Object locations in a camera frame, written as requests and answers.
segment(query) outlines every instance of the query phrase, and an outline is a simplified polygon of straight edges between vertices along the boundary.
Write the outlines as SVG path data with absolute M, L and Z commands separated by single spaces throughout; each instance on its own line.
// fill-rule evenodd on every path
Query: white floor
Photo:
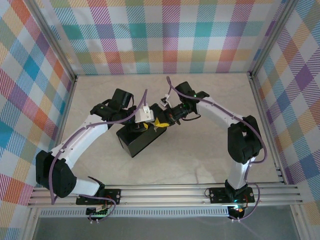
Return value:
M 174 86 L 188 81 L 196 91 L 205 91 L 218 103 L 243 116 L 257 118 L 263 127 L 244 73 L 176 74 L 170 75 Z M 86 119 L 98 103 L 112 97 L 116 88 L 134 94 L 138 104 L 145 89 L 147 103 L 158 103 L 169 90 L 166 75 L 81 76 L 76 85 L 69 116 L 63 134 L 68 137 Z M 171 103 L 180 103 L 172 93 Z M 178 184 L 224 183 L 232 159 L 227 151 L 227 132 L 214 122 L 201 117 L 174 125 L 131 158 L 121 147 L 114 125 L 98 138 L 79 158 L 73 172 L 79 177 L 92 176 L 108 184 Z M 260 151 L 258 159 L 263 157 Z M 278 181 L 271 156 L 263 164 L 251 168 L 250 182 Z

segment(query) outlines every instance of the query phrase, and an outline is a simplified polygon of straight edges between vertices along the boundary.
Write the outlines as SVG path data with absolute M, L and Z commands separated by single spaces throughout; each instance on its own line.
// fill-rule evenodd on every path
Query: plaid wall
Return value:
M 71 81 L 22 0 L 0 0 L 0 240 L 17 239 Z
M 300 0 L 256 84 L 281 162 L 320 238 L 320 0 Z
M 276 10 L 276 13 L 275 15 L 273 16 L 273 19 L 267 29 L 267 31 L 265 32 L 264 36 L 263 36 L 263 39 L 259 45 L 259 48 L 258 50 L 256 51 L 255 55 L 254 55 L 254 58 L 253 58 L 253 61 L 251 62 L 251 65 L 250 65 L 250 68 L 249 68 L 249 72 L 251 72 L 253 70 L 253 68 L 255 67 L 256 63 L 257 63 L 257 60 L 260 56 L 260 53 L 264 50 L 269 38 L 270 38 L 270 35 L 271 35 L 271 32 L 273 31 L 273 29 L 275 28 L 276 26 L 276 23 L 279 19 L 279 17 L 281 16 L 283 10 L 284 10 L 284 7 L 286 5 L 286 2 L 288 0 L 281 0 L 281 3 L 278 7 L 278 9 Z
M 279 0 L 37 0 L 78 74 L 246 72 Z

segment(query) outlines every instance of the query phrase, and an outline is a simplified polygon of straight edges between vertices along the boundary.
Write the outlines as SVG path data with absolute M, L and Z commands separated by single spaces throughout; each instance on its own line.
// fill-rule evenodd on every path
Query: black box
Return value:
M 166 127 L 158 127 L 155 131 L 154 127 L 150 126 L 143 132 L 128 133 L 126 126 L 124 126 L 116 132 L 116 135 L 118 136 L 123 149 L 133 158 L 166 130 Z

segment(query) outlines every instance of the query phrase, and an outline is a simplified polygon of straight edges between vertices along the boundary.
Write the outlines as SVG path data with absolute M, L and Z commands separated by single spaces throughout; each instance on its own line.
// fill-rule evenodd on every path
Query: yellow object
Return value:
M 169 127 L 170 125 L 169 125 L 169 123 L 166 123 L 166 122 L 165 123 L 160 123 L 159 119 L 156 118 L 155 122 L 154 122 L 154 126 L 157 127 L 157 128 L 166 128 L 166 127 Z

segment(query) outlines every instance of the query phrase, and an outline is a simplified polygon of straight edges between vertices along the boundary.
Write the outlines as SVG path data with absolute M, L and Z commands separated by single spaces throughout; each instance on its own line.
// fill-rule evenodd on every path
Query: white object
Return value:
M 217 104 L 218 106 L 221 106 L 219 103 L 213 100 L 212 97 L 205 97 L 204 100 L 208 100 L 214 104 Z M 243 116 L 235 114 L 232 111 L 229 111 L 228 109 L 226 109 L 225 107 L 224 109 L 240 119 L 243 118 Z M 209 118 L 210 120 L 218 124 L 222 129 L 225 129 L 225 130 L 227 130 L 231 124 L 237 124 L 239 122 L 234 118 L 232 118 L 231 116 L 227 115 L 225 112 L 218 109 L 217 107 L 203 101 L 200 101 L 196 104 L 196 110 L 198 114 L 200 114 L 203 117 Z
M 246 164 L 233 161 L 233 165 L 227 179 L 228 183 L 231 187 L 233 187 L 233 189 L 240 189 L 247 184 L 245 181 L 246 171 L 254 160 L 256 160 L 256 157 L 249 159 Z
M 164 95 L 164 97 L 165 97 L 165 102 L 160 101 L 160 104 L 161 104 L 163 107 L 167 107 L 167 105 L 169 105 L 169 107 L 172 108 L 171 103 L 168 101 L 170 95 L 169 95 L 169 94 L 166 94 L 166 95 Z
M 150 122 L 155 119 L 154 112 L 150 110 L 148 104 L 143 106 L 138 110 L 138 112 L 135 114 L 135 122 L 141 123 L 141 122 Z
M 81 179 L 77 177 L 74 189 L 70 194 L 94 196 L 97 193 L 99 186 L 99 183 L 91 178 Z
M 87 125 L 95 123 L 104 123 L 98 115 L 89 115 L 84 123 L 76 130 L 85 127 L 86 129 L 80 132 L 64 149 L 64 152 L 60 154 L 59 159 L 65 159 L 65 163 L 70 169 L 74 167 L 81 154 L 102 134 L 108 130 L 107 124 L 101 124 L 94 127 L 88 127 Z M 56 156 L 58 151 L 63 147 L 64 143 L 69 139 L 68 137 L 61 144 L 51 150 L 52 156 Z
M 81 128 L 85 128 L 82 132 L 80 132 L 69 144 L 68 146 L 62 150 L 62 153 L 59 156 L 59 159 L 65 159 L 65 163 L 69 166 L 70 169 L 74 167 L 78 158 L 81 154 L 102 134 L 104 134 L 108 130 L 107 124 L 101 124 L 97 126 L 90 126 L 90 124 L 95 123 L 104 123 L 98 115 L 88 115 L 84 123 L 76 130 L 78 131 Z M 52 156 L 56 156 L 58 151 L 63 147 L 64 143 L 70 138 L 68 137 L 61 144 L 53 148 Z M 72 194 L 84 194 L 89 196 L 94 196 L 99 189 L 99 183 L 96 181 L 87 178 L 81 179 L 77 177 L 76 184 L 74 189 L 72 190 Z

